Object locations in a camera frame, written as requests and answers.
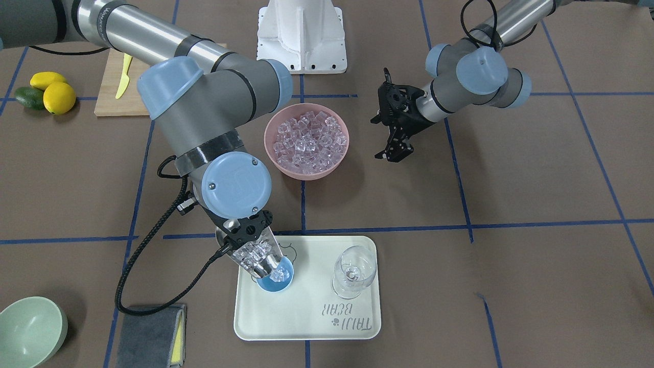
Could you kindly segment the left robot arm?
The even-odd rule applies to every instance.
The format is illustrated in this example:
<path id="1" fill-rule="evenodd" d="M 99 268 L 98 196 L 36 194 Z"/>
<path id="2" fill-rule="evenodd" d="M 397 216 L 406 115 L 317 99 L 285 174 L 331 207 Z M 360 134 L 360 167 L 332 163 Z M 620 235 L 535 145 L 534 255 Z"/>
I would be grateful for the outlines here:
<path id="1" fill-rule="evenodd" d="M 389 136 L 375 157 L 398 163 L 413 153 L 410 139 L 469 105 L 515 108 L 532 92 L 531 78 L 509 68 L 501 51 L 528 38 L 535 26 L 567 1 L 511 1 L 455 44 L 440 43 L 428 52 L 423 87 L 395 84 L 388 69 L 378 89 L 379 111 L 371 119 Z"/>

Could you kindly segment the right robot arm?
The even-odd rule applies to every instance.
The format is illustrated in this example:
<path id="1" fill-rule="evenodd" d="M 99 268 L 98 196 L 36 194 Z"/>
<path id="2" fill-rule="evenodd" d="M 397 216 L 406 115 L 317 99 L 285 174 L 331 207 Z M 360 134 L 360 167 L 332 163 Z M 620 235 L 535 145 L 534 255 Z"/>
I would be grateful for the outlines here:
<path id="1" fill-rule="evenodd" d="M 266 166 L 237 128 L 278 111 L 293 94 L 287 68 L 250 60 L 124 1 L 2 1 L 2 48 L 86 40 L 149 65 L 137 90 L 194 185 L 192 203 L 236 250 L 272 239 Z"/>

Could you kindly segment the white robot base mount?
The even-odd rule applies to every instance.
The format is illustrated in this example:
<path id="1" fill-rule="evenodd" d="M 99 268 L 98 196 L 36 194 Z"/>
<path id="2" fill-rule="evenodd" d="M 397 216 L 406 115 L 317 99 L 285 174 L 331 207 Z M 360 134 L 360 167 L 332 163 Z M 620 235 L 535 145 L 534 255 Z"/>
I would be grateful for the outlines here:
<path id="1" fill-rule="evenodd" d="M 292 74 L 340 74 L 348 68 L 343 12 L 332 1 L 270 1 L 259 9 L 257 60 Z"/>

